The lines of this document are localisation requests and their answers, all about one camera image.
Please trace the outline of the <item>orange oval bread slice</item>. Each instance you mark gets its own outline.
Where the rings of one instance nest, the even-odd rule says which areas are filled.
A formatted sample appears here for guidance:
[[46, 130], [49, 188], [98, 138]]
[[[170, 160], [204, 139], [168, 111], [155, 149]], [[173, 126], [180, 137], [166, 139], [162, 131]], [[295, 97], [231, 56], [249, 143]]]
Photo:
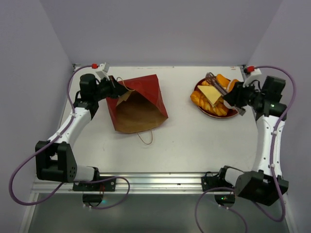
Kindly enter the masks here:
[[227, 88], [226, 88], [227, 93], [231, 92], [232, 89], [233, 89], [233, 87], [234, 87], [234, 85], [235, 85], [235, 83], [238, 83], [238, 82], [239, 82], [239, 80], [237, 80], [237, 79], [231, 80], [231, 81], [229, 82]]

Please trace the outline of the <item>long orange bread loaf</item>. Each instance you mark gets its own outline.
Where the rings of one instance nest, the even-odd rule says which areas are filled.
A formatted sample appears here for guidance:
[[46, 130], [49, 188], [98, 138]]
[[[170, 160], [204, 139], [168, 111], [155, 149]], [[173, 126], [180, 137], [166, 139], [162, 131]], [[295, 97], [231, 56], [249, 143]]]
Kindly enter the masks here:
[[218, 74], [216, 76], [216, 80], [224, 89], [227, 89], [228, 85], [230, 84], [230, 80], [224, 77], [222, 74]]

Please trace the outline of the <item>triangular fake sandwich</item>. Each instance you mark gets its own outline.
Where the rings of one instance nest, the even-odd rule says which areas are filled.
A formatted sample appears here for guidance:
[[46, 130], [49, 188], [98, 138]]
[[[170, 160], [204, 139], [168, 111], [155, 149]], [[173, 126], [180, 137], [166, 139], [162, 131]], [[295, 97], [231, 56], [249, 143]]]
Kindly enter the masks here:
[[207, 98], [209, 103], [215, 107], [219, 99], [221, 98], [221, 93], [212, 85], [198, 85], [197, 88], [202, 92], [202, 94]]

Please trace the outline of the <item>red paper bag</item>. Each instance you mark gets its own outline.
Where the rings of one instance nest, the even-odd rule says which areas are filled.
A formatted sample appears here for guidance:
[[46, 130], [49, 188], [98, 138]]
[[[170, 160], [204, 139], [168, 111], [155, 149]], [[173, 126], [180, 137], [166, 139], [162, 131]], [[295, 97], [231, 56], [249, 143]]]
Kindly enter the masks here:
[[118, 77], [117, 83], [125, 88], [125, 93], [116, 99], [106, 98], [115, 131], [139, 135], [151, 132], [169, 118], [157, 75], [128, 80]]

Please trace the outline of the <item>fake croissant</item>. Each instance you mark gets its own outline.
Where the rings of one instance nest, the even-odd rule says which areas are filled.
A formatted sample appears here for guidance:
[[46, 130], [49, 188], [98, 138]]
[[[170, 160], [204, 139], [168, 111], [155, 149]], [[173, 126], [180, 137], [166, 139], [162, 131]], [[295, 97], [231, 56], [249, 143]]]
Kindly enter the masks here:
[[204, 81], [201, 83], [201, 85], [203, 85], [203, 86], [210, 86], [210, 84], [209, 84], [206, 80], [204, 80]]

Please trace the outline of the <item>braided fake bread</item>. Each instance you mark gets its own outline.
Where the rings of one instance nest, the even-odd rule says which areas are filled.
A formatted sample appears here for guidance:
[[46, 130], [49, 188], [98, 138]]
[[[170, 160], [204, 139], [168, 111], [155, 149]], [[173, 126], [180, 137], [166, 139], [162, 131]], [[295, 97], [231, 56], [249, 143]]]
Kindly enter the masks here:
[[218, 117], [225, 117], [228, 114], [229, 109], [224, 105], [222, 97], [219, 99], [219, 102], [215, 107], [209, 103], [207, 98], [200, 91], [193, 91], [190, 99], [195, 105], [209, 114], [213, 114]]

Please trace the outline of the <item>metal tongs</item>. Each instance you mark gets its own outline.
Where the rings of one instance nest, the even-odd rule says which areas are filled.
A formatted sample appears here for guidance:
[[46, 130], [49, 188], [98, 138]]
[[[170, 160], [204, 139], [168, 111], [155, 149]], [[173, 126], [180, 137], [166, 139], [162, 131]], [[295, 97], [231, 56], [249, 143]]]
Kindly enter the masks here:
[[226, 91], [222, 86], [221, 84], [217, 81], [217, 78], [216, 76], [211, 73], [211, 72], [208, 72], [205, 76], [205, 80], [212, 86], [214, 86], [217, 91], [222, 95], [222, 96], [225, 96], [228, 94], [228, 91]]

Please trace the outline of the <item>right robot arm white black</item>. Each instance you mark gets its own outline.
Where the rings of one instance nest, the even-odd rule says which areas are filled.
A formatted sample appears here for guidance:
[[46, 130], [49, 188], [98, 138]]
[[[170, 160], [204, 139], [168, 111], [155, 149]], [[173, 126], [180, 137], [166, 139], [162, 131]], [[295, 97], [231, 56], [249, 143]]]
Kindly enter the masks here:
[[280, 141], [285, 125], [287, 106], [280, 103], [285, 80], [267, 76], [260, 90], [236, 82], [223, 96], [230, 106], [243, 109], [249, 105], [256, 113], [258, 142], [255, 162], [251, 171], [241, 174], [235, 185], [237, 196], [271, 206], [289, 187], [280, 169]]

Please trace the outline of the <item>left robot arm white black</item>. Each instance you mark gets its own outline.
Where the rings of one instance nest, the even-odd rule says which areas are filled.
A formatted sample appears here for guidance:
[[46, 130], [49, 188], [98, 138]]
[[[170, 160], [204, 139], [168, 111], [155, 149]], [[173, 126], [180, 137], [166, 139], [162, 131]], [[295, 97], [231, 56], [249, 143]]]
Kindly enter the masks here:
[[127, 88], [113, 76], [100, 81], [93, 74], [80, 78], [80, 91], [76, 93], [70, 115], [59, 130], [47, 141], [39, 141], [35, 146], [36, 175], [40, 180], [61, 183], [83, 182], [89, 190], [97, 190], [101, 178], [96, 167], [80, 166], [76, 163], [72, 147], [85, 126], [94, 118], [99, 101], [106, 98], [117, 99]]

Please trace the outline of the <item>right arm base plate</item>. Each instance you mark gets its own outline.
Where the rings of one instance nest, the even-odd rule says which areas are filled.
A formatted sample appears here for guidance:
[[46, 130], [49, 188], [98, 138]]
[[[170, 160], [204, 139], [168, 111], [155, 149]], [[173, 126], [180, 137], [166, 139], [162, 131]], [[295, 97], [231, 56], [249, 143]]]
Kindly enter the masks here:
[[244, 171], [231, 166], [224, 166], [220, 168], [220, 170], [215, 175], [214, 172], [207, 171], [205, 175], [201, 177], [202, 191], [205, 192], [213, 188], [234, 189], [234, 185], [225, 180], [226, 172], [228, 169], [233, 169], [241, 173], [244, 173]]

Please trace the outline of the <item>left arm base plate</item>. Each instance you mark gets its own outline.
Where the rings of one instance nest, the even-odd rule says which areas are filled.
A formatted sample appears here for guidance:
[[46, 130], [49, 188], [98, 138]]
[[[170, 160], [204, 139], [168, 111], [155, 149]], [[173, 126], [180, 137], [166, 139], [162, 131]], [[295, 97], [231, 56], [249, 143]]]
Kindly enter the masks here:
[[104, 182], [97, 183], [74, 183], [73, 191], [76, 192], [114, 192], [116, 187], [115, 177], [102, 177], [99, 180], [105, 180]]

